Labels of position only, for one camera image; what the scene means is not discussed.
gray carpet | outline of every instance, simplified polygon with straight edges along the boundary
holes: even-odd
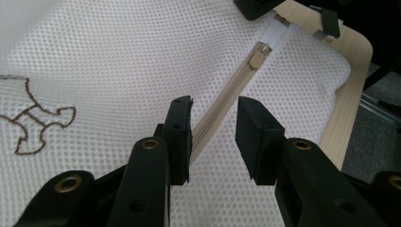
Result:
[[[378,68],[371,64],[369,75]],[[401,75],[391,72],[366,95],[401,105]],[[379,171],[401,172],[401,134],[397,126],[359,106],[342,172],[370,183]]]

brown embroidery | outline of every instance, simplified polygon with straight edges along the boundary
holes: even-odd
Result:
[[[77,109],[75,107],[62,107],[62,108],[58,108],[54,113],[51,111],[48,111],[47,109],[45,109],[33,96],[33,94],[30,93],[29,91],[29,79],[28,78],[24,78],[24,77],[19,77],[19,76],[0,76],[0,79],[20,79],[20,80],[24,80],[25,81],[25,90],[27,95],[29,96],[30,100],[33,102],[33,105],[24,109],[23,111],[21,111],[20,113],[18,113],[15,117],[10,118],[4,114],[0,113],[0,118],[6,119],[8,122],[10,122],[11,124],[15,124],[17,126],[19,126],[25,136],[20,136],[18,138],[18,142],[17,142],[17,146],[16,149],[14,151],[14,154],[16,155],[30,155],[30,154],[37,154],[39,152],[42,151],[42,149],[46,146],[47,141],[44,140],[44,132],[51,126],[57,125],[60,126],[62,129],[70,126],[75,118],[76,118],[76,114],[77,114]],[[35,115],[34,113],[32,113],[32,111],[34,110],[39,110],[40,114],[47,114],[47,115],[51,115],[51,116],[61,116],[63,111],[66,110],[71,110],[72,114],[71,114],[71,119],[66,122],[66,123],[62,123],[62,122],[57,122],[56,120],[54,120],[53,122],[49,122],[49,123],[45,123],[44,121],[42,121],[40,119],[40,117],[38,117],[37,115]],[[22,152],[21,151],[21,145],[23,143],[27,143],[28,140],[30,139],[29,137],[29,133],[28,133],[28,129],[27,127],[20,122],[22,117],[27,117],[27,119],[31,119],[34,122],[38,123],[42,129],[40,130],[39,133],[39,140],[42,143],[40,145],[39,148],[36,148],[35,150],[31,150],[31,151],[26,151],[26,152]]]

zipper slider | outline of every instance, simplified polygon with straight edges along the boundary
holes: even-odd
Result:
[[[250,60],[248,61],[248,65],[252,70],[259,69],[263,62],[265,61],[266,57],[271,52],[271,49],[268,44],[262,44],[258,50],[254,52],[251,56]]]

white mesh fabric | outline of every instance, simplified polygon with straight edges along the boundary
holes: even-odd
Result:
[[[319,143],[348,78],[348,62],[291,25],[242,92],[259,100],[286,137]],[[190,167],[191,182],[171,190],[172,226],[283,226],[272,186],[256,186],[235,143],[237,103]]]
[[[0,226],[14,224],[63,171],[98,178],[124,165],[173,98],[195,99],[196,126],[274,14],[248,22],[224,0],[63,1],[30,10],[38,11],[18,19],[26,23],[12,34],[4,31],[13,20],[0,22],[8,34],[0,37],[8,39],[0,56]]]

brown stitching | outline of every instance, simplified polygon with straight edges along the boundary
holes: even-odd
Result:
[[[70,126],[74,122],[74,120],[76,118],[76,115],[77,115],[77,109],[75,107],[58,108],[55,113],[52,113],[52,112],[48,111],[47,109],[42,107],[42,105],[39,104],[39,102],[34,98],[33,94],[30,93],[30,91],[29,91],[29,79],[28,78],[24,78],[24,77],[21,77],[21,76],[1,76],[0,75],[0,79],[24,79],[26,81],[26,83],[25,83],[26,93],[28,94],[29,98],[35,103],[33,106],[23,110],[21,113],[19,113],[13,119],[10,119],[10,118],[0,114],[0,117],[3,117],[5,119],[7,119],[9,122],[11,122],[13,124],[19,125],[23,129],[23,131],[24,131],[24,133],[26,135],[25,137],[20,137],[18,139],[18,145],[17,145],[16,150],[14,151],[14,154],[16,154],[16,155],[31,155],[31,154],[39,153],[40,151],[42,151],[42,149],[47,144],[47,141],[44,140],[44,132],[47,130],[47,128],[49,128],[49,127],[51,127],[53,125],[58,125],[62,129],[64,129],[64,128]],[[71,120],[65,125],[63,125],[61,123],[57,123],[57,122],[52,122],[52,123],[49,123],[49,124],[46,125],[44,122],[39,120],[36,116],[34,116],[31,113],[29,113],[30,110],[32,110],[32,109],[34,109],[36,107],[38,107],[41,111],[43,111],[43,112],[45,112],[47,114],[52,114],[52,115],[55,115],[55,116],[61,115],[61,111],[63,111],[63,110],[72,110],[73,113],[72,113]],[[43,128],[41,129],[41,132],[39,134],[39,138],[40,138],[40,141],[42,142],[42,145],[37,150],[31,151],[31,152],[20,153],[19,152],[20,151],[20,146],[22,145],[23,141],[27,141],[27,139],[28,139],[27,129],[21,123],[17,122],[17,120],[24,114],[27,114],[29,117],[31,117],[33,120],[35,120],[36,122],[38,122],[40,125],[43,126]]]

